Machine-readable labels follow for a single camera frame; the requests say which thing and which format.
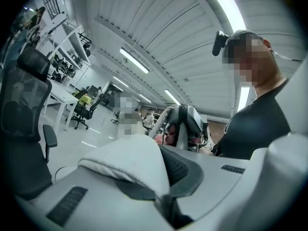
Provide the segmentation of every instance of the floor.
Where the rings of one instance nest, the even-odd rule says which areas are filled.
[[[45,154],[45,139],[43,134],[43,125],[53,126],[57,116],[59,105],[49,105],[46,114],[40,115],[38,127],[41,136],[40,144]],[[50,148],[50,157],[48,168],[54,176],[56,171],[63,166],[77,166],[78,161],[88,152],[102,147],[116,138],[117,125],[113,124],[111,119],[114,115],[111,110],[102,105],[98,105],[90,120],[86,120],[89,129],[79,124],[77,130],[74,129],[76,121],[71,121],[67,131],[64,130],[66,124],[65,111],[61,117],[59,130],[57,133],[58,146]]]

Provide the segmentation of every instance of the ceiling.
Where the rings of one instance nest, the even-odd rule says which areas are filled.
[[[231,118],[237,110],[241,83],[211,53],[215,33],[231,34],[231,25],[216,0],[85,0],[96,63],[158,107],[180,103],[199,112]],[[304,37],[292,13],[280,0],[235,0],[246,28],[267,38],[275,51],[304,58]],[[126,63],[119,50],[131,52],[150,72]],[[298,63],[277,59],[291,77]],[[255,98],[253,89],[248,102]]]

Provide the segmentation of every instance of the person's neck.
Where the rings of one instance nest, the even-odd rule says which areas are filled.
[[[282,77],[281,73],[277,72],[273,77],[269,78],[260,86],[254,87],[257,98],[280,86],[285,80],[286,79]]]

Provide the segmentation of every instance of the ear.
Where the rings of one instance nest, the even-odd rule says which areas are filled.
[[[267,39],[263,39],[263,44],[268,48],[270,52],[273,51],[273,48],[270,45],[270,42]]]

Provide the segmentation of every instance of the person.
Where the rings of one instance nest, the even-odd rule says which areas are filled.
[[[96,96],[93,100],[93,103],[96,103],[98,101],[98,99],[100,98],[100,96],[102,95],[103,91],[101,87],[98,87],[97,92],[96,92]]]
[[[145,122],[144,122],[144,127],[149,131],[152,129],[154,125],[154,111],[150,110],[150,113],[146,116]]]
[[[275,96],[286,85],[269,41],[252,31],[236,31],[226,42],[223,63],[246,82],[250,82],[257,98],[239,111],[225,127],[225,134],[209,152],[204,154],[228,158],[250,159],[254,150],[290,132],[289,125],[278,106]]]
[[[16,60],[18,58],[23,45],[27,42],[27,33],[30,33],[31,29],[34,29],[35,26],[39,25],[45,10],[45,7],[40,7],[39,9],[36,9],[36,14],[29,21],[22,22],[24,29],[17,36],[14,44],[12,45],[8,53],[6,59],[6,66],[10,61]]]
[[[137,112],[137,113],[138,113],[138,115],[141,117],[141,112],[139,111],[139,109],[138,109],[138,108],[136,108],[136,109],[135,109],[135,112]]]

